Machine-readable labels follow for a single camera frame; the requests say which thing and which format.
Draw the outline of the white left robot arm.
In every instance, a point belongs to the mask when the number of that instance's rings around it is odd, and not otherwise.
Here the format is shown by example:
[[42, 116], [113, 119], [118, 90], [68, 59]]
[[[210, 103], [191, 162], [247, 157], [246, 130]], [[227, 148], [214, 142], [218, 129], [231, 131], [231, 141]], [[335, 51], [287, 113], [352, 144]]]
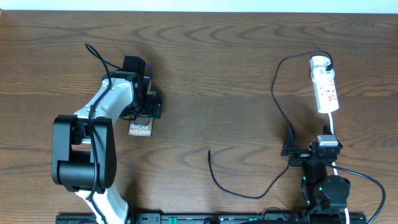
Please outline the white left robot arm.
[[90, 215], [57, 215], [56, 223], [134, 223], [129, 204], [118, 192], [113, 126], [129, 122], [132, 136], [150, 137], [162, 100], [152, 90], [146, 63], [127, 55], [122, 67], [102, 78], [97, 94], [72, 115], [53, 122], [52, 179], [82, 198]]

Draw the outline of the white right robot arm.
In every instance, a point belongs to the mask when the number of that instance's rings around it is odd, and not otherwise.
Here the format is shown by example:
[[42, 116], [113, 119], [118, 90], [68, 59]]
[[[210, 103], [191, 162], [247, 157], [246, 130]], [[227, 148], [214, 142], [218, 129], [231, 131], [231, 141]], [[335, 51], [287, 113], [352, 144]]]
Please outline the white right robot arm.
[[289, 158], [289, 166], [303, 170], [302, 193], [309, 201], [312, 213], [340, 212], [347, 207], [351, 184], [348, 179], [327, 174], [326, 167], [337, 160], [343, 146], [328, 126], [306, 149], [297, 149], [291, 131], [288, 131], [281, 155]]

